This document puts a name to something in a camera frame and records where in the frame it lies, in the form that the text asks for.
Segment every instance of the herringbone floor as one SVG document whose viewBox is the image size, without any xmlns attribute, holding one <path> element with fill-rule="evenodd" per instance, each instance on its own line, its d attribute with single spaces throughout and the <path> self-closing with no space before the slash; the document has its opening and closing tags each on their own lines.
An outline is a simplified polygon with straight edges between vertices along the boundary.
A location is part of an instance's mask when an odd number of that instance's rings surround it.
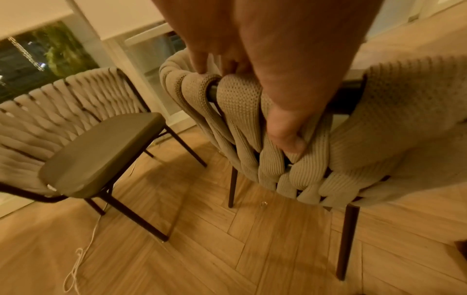
<svg viewBox="0 0 467 295">
<path fill-rule="evenodd" d="M 364 44 L 355 65 L 420 52 L 466 53 L 467 3 Z M 165 233 L 161 243 L 109 208 L 79 270 L 82 295 L 467 294 L 467 185 L 364 208 L 346 282 L 335 276 L 343 213 L 275 195 L 239 176 L 197 128 L 142 155 L 115 196 Z M 31 204 L 0 219 L 0 294 L 58 295 L 97 220 L 82 200 Z"/>
</svg>

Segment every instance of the dark metal chair leg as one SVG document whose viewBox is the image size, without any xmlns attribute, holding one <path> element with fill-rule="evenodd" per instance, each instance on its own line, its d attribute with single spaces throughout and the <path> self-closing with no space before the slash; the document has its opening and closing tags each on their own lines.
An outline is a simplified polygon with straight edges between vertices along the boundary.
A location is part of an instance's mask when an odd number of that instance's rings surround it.
<svg viewBox="0 0 467 295">
<path fill-rule="evenodd" d="M 198 160 L 199 163 L 201 163 L 201 165 L 203 165 L 204 167 L 208 166 L 204 161 L 203 159 L 201 159 L 197 153 L 195 153 L 195 151 L 193 151 L 189 146 L 188 144 L 186 144 L 181 138 L 180 136 L 178 136 L 172 129 L 170 129 L 167 125 L 165 126 L 165 129 L 167 130 L 168 133 L 170 133 L 170 135 L 172 135 L 193 157 L 195 157 L 196 160 Z"/>
<path fill-rule="evenodd" d="M 104 201 L 106 201 L 109 205 L 111 205 L 115 209 L 119 210 L 126 217 L 136 222 L 139 226 L 141 226 L 142 228 L 144 228 L 145 230 L 147 230 L 148 232 L 156 236 L 161 241 L 166 242 L 169 240 L 168 236 L 161 233 L 158 229 L 152 226 L 149 222 L 144 220 L 142 217 L 140 217 L 135 212 L 131 211 L 130 208 L 120 203 L 117 199 L 112 197 L 112 195 L 108 194 L 105 191 L 102 191 L 100 192 L 99 197 L 103 199 Z"/>
<path fill-rule="evenodd" d="M 359 218 L 360 207 L 347 205 L 345 208 L 344 225 L 342 227 L 341 248 L 339 249 L 339 261 L 337 262 L 336 276 L 339 280 L 345 280 L 349 265 L 350 251 L 354 241 L 355 229 Z"/>
<path fill-rule="evenodd" d="M 94 210 L 97 211 L 101 216 L 103 216 L 106 212 L 102 210 L 99 205 L 97 205 L 93 200 L 91 199 L 84 199 L 86 203 L 88 203 Z"/>
<path fill-rule="evenodd" d="M 148 156 L 150 156 L 151 158 L 154 158 L 154 155 L 151 154 L 150 152 L 148 152 L 147 150 L 144 150 L 144 152 L 145 152 Z"/>
<path fill-rule="evenodd" d="M 235 187 L 237 186 L 238 170 L 232 167 L 232 176 L 230 178 L 229 208 L 234 206 Z"/>
</svg>

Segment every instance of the cable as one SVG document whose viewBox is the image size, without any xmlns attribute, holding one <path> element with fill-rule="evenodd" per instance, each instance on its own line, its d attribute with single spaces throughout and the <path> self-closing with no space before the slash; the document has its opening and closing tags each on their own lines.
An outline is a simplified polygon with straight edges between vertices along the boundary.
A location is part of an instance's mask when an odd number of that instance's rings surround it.
<svg viewBox="0 0 467 295">
<path fill-rule="evenodd" d="M 126 177 L 126 179 L 128 179 L 132 174 L 133 174 L 133 171 L 135 171 L 135 168 L 136 168 L 136 161 L 133 163 L 133 168 L 131 169 L 131 172 L 130 174 Z M 121 181 L 121 179 L 117 180 L 113 187 L 115 188 L 117 186 L 117 184 Z M 96 222 L 96 225 L 94 227 L 94 230 L 92 231 L 92 236 L 91 236 L 91 241 L 89 242 L 88 246 L 86 247 L 86 250 L 83 250 L 83 248 L 78 248 L 75 252 L 78 256 L 78 259 L 76 260 L 76 262 L 74 263 L 73 265 L 73 268 L 72 270 L 68 273 L 67 277 L 65 278 L 65 280 L 63 281 L 63 292 L 65 293 L 68 293 L 69 291 L 71 291 L 72 289 L 74 289 L 76 291 L 76 294 L 77 295 L 81 295 L 81 293 L 79 292 L 78 290 L 78 278 L 76 277 L 76 275 L 78 274 L 78 269 L 79 267 L 81 266 L 81 264 L 83 263 L 84 261 L 84 258 L 86 257 L 86 254 L 89 250 L 89 248 L 91 247 L 92 245 L 92 242 L 94 241 L 94 236 L 96 235 L 96 231 L 97 231 L 97 228 L 99 226 L 99 221 L 101 220 L 102 218 L 102 215 L 99 216 L 99 218 L 97 219 L 97 222 Z M 70 285 L 69 288 L 67 288 L 67 283 L 69 280 L 72 280 L 72 283 Z"/>
</svg>

